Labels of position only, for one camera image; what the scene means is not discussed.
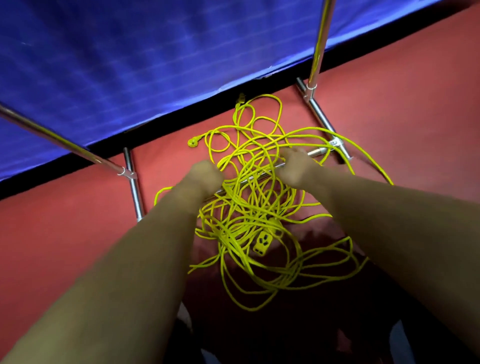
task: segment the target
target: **right hand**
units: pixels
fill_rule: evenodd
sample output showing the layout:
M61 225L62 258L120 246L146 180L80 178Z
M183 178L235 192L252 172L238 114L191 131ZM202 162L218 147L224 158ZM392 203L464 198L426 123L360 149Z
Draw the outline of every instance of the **right hand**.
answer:
M307 153L298 148L282 148L280 155L285 158L285 165L275 170L283 183L297 190L308 190L309 182L317 168L321 168Z

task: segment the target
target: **fist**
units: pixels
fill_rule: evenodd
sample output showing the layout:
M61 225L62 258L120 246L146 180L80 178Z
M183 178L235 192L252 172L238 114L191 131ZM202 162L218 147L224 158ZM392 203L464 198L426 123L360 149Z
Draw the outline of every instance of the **fist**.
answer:
M222 187L223 180L223 173L211 161L202 160L190 168L183 182L200 188L203 197L209 198Z
M297 148L282 148L281 156L285 165L275 170L280 180L298 190L308 190L310 177L315 170L321 168L306 152Z

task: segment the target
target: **blue fabric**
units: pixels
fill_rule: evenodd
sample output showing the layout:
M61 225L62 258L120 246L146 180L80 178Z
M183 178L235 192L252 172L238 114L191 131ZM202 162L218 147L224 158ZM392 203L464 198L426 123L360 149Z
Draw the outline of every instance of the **blue fabric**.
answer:
M437 0L337 0L327 46ZM313 53L319 0L0 0L0 101L88 145ZM0 180L67 152L0 120Z

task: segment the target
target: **right arm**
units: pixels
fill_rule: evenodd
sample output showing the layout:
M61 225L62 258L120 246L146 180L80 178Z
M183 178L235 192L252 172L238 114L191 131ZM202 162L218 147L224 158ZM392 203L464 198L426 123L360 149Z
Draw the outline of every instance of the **right arm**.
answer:
M288 148L278 169L367 256L480 356L480 205L319 166Z

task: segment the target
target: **tangled yellow cord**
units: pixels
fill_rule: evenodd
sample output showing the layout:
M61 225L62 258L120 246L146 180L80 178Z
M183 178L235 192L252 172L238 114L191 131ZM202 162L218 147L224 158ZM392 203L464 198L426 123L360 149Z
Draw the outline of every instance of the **tangled yellow cord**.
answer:
M299 191L284 185L281 180L276 177L274 165L282 159L279 156L280 148L291 146L326 147L326 154L320 161L317 161L320 165L325 162L333 149L341 155L350 172L355 174L349 161L337 147L331 145L322 136L305 133L307 130L325 132L337 136L355 146L370 160L390 184L393 183L385 171L367 152L351 140L339 134L319 127L301 128L293 132L285 133L279 124L282 114L282 102L276 96L260 95L248 102L244 102L244 97L242 98L242 96L243 95L240 96L235 106L233 125L217 127L188 141L190 147L196 147L198 142L204 139L213 163L216 163L214 153L226 152L229 148L232 148L233 151L227 156L222 157L216 165L221 171L224 171L225 168L230 165L236 173L235 178L224 181L223 188L226 192L225 195L215 194L214 199L199 211L201 227L197 227L195 233L204 239L217 240L218 254L199 264L191 265L189 273L197 268L209 267L220 261L220 273L223 285L230 298L245 310L257 311L269 303L279 290L303 290L326 282L348 279L357 274L368 261L368 258L365 258L362 262L359 262L359 259L353 251L352 239L348 236L329 246L317 247L305 252L302 251L298 240L282 223L303 224L315 218L331 218L332 216L321 213L302 220L292 219L292 215L298 212L303 206L317 206L320 205L320 203L305 203L304 191L299 193ZM255 116L255 108L251 105L251 102L259 97L270 97L278 101L280 107L276 120L267 116ZM240 120L246 108L251 109L252 117L245 126L240 126ZM254 128L255 122L260 119L268 120L274 124L273 130L270 133L263 133ZM232 141L229 134L226 133L232 129L236 131L236 141ZM220 135L226 140L227 145L225 148L214 149L212 147L214 135ZM240 139L243 138L246 138L246 141L241 143ZM311 143L291 143L288 141L288 138L311 138L313 140ZM266 172L268 176L264 179L259 179L259 176L264 172ZM169 189L171 189L171 187L166 187L158 191L155 196L155 204L157 203L159 195ZM285 248L286 263L283 267L270 267L254 258L255 255L257 257L264 256L272 240L278 240ZM342 253L345 257L335 262L305 265L306 261L328 251ZM240 287L227 269L226 255L229 255L261 289L258 291L247 291ZM343 276L320 275L305 272L306 269L339 266L347 262L350 262L350 264L353 262L355 267L349 274ZM253 271L253 269L257 270L259 268L275 274L276 278L271 280L262 279ZM261 305L247 307L233 296L228 288L225 274L240 292L257 295L268 294L269 296ZM292 286L291 284L299 276L309 277L317 281L302 287Z

